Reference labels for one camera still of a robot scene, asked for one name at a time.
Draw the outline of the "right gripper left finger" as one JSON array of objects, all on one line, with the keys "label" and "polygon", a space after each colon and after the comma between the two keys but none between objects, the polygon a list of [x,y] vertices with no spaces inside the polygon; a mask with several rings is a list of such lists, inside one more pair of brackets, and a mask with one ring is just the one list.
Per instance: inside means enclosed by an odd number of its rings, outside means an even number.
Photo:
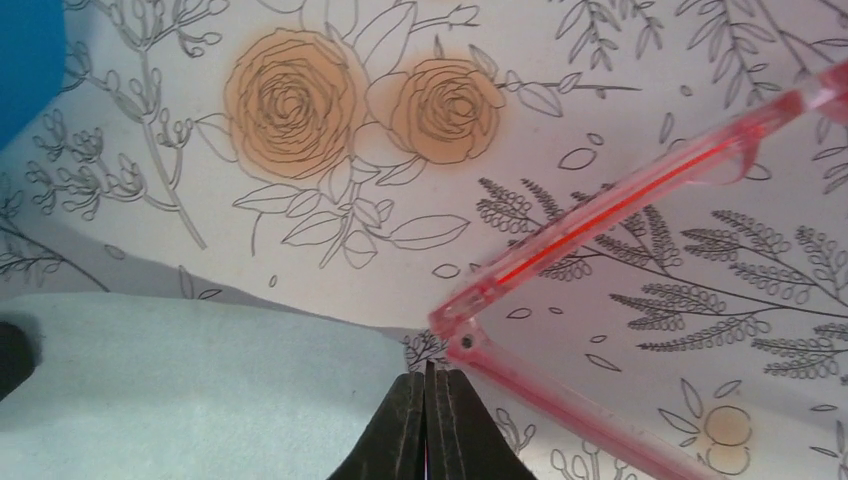
[{"label": "right gripper left finger", "polygon": [[416,480],[425,477],[425,376],[398,376],[330,480]]}]

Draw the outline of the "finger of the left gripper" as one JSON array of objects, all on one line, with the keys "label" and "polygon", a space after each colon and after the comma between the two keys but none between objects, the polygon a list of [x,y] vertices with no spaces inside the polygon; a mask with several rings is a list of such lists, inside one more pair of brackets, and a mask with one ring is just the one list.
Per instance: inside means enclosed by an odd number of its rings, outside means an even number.
[{"label": "finger of the left gripper", "polygon": [[18,326],[1,323],[1,399],[23,384],[36,368],[36,352]]}]

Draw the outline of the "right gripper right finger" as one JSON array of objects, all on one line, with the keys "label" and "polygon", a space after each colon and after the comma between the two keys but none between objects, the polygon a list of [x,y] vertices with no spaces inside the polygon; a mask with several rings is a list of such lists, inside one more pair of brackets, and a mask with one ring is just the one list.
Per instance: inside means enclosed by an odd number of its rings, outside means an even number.
[{"label": "right gripper right finger", "polygon": [[425,425],[429,479],[535,479],[459,369],[426,365]]}]

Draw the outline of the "light blue cleaning cloth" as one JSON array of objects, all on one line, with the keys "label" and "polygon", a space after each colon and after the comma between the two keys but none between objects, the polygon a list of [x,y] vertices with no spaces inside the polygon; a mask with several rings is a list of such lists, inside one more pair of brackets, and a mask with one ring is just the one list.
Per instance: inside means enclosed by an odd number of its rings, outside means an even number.
[{"label": "light blue cleaning cloth", "polygon": [[405,369],[371,329],[210,301],[39,294],[1,403],[5,479],[323,479]]}]

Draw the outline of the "pink sunglasses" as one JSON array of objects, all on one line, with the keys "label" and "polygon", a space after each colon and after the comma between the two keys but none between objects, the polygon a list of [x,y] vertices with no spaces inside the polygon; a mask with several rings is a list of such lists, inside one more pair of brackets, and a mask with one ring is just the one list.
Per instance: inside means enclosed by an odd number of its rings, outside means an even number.
[{"label": "pink sunglasses", "polygon": [[812,111],[846,122],[846,63],[807,77],[769,103],[641,164],[483,265],[473,283],[429,315],[431,332],[447,343],[447,358],[656,479],[717,478],[717,473],[657,436],[556,384],[489,339],[476,318],[555,261],[674,189],[687,183],[727,185],[744,178],[763,139]]}]

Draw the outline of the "blue translucent glasses case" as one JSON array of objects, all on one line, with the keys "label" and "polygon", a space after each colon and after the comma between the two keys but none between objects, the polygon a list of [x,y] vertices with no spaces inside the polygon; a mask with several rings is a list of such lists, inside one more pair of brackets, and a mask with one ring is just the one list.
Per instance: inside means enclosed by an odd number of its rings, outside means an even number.
[{"label": "blue translucent glasses case", "polygon": [[58,94],[65,20],[59,0],[1,0],[1,146]]}]

